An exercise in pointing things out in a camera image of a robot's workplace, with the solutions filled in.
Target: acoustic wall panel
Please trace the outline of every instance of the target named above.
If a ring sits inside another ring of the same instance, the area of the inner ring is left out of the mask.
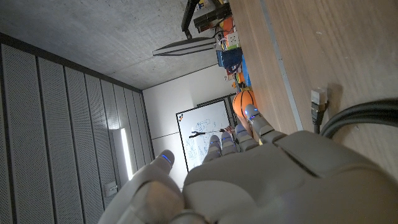
[[[114,95],[115,95],[115,99],[116,99],[116,106],[118,108],[120,128],[126,129],[127,145],[129,146],[132,172],[135,173],[138,170],[137,169],[137,161],[136,161],[136,155],[134,153],[134,145],[133,145],[132,138],[131,138],[130,122],[129,122],[129,116],[127,113],[126,99],[124,97],[123,87],[113,85],[113,88],[114,88]]]
[[[138,128],[142,141],[142,151],[144,152],[145,164],[150,164],[150,162],[152,161],[151,158],[152,153],[149,149],[147,130],[145,127],[146,121],[144,119],[144,112],[142,110],[142,104],[141,104],[141,94],[133,92],[132,95],[134,97],[134,104],[136,106],[136,111],[137,111]]]
[[[91,129],[84,74],[65,68],[72,119],[72,133],[77,154],[85,223],[97,223],[103,213],[98,165]]]
[[[127,112],[129,114],[129,122],[131,129],[132,142],[134,144],[134,152],[136,153],[137,168],[145,166],[144,152],[142,151],[141,136],[139,134],[139,126],[137,121],[136,107],[134,106],[134,98],[132,91],[124,89],[126,97]]]
[[[45,126],[58,223],[83,223],[62,65],[39,58]]]
[[[150,158],[152,160],[155,159],[155,155],[154,155],[154,149],[152,146],[152,139],[150,138],[150,131],[149,131],[149,127],[148,127],[148,117],[147,117],[147,113],[146,113],[146,107],[145,107],[145,101],[144,101],[144,95],[140,94],[140,100],[141,100],[141,106],[142,106],[142,113],[144,115],[144,120],[145,120],[145,130],[147,133],[147,142],[148,142],[148,146],[150,149]]]
[[[1,54],[0,74],[2,74]],[[6,133],[4,132],[4,116],[0,88],[0,223],[12,223],[11,194],[9,184]]]
[[[35,57],[2,45],[12,179],[18,223],[53,223]]]
[[[108,134],[109,140],[111,141],[111,152],[113,158],[113,167],[116,174],[116,183],[119,186],[119,190],[121,188],[120,184],[120,176],[119,176],[119,169],[118,169],[118,160],[116,159],[116,152],[113,148],[113,138],[112,138],[112,130],[119,129],[119,116],[118,110],[116,108],[116,101],[114,99],[114,91],[113,91],[113,84],[107,81],[101,80],[101,87],[102,87],[102,96],[104,99],[104,107],[105,107],[105,115],[106,121],[108,122]]]
[[[107,207],[116,194],[106,197],[105,185],[116,181],[116,179],[114,176],[101,83],[99,78],[92,77],[91,75],[85,76],[88,102],[91,112],[91,122],[93,124],[95,150],[98,158],[99,180],[101,181],[104,204],[105,207]]]

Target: whiteboard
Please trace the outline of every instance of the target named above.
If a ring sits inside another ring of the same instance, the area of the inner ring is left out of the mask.
[[[210,137],[215,134],[221,138],[222,133],[219,130],[229,125],[225,102],[212,103],[177,113],[176,115],[185,162],[187,163],[188,171],[190,171],[203,162],[207,155]],[[189,138],[189,136],[194,135],[192,131],[214,132]]]

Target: wooden table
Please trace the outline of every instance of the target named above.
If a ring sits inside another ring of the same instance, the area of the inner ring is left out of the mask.
[[[312,88],[328,88],[323,124],[349,106],[398,97],[398,1],[230,4],[256,101],[276,129],[313,131]],[[398,179],[397,128],[351,125],[334,140]]]

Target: concrete ceiling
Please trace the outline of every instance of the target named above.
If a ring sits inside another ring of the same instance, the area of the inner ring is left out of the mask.
[[[2,0],[0,32],[140,89],[217,63],[215,51],[153,57],[186,39],[187,0]],[[212,31],[194,37],[210,37]]]

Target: orange object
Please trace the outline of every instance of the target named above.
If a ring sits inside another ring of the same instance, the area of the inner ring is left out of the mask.
[[[233,101],[233,108],[235,113],[240,116],[240,117],[246,117],[246,114],[244,113],[244,109],[246,108],[247,105],[253,104],[255,107],[257,107],[256,99],[254,99],[254,93],[251,90],[245,90],[240,93],[238,93]]]
[[[230,31],[232,29],[233,26],[233,18],[232,16],[227,18],[226,20],[224,20],[223,22],[223,30],[225,31]],[[231,30],[231,32],[224,32],[224,37],[226,37],[228,34],[233,33],[234,31]]]
[[[244,82],[244,77],[243,77],[243,73],[242,73],[242,72],[239,72],[239,73],[237,73],[236,75],[239,77],[238,83]]]

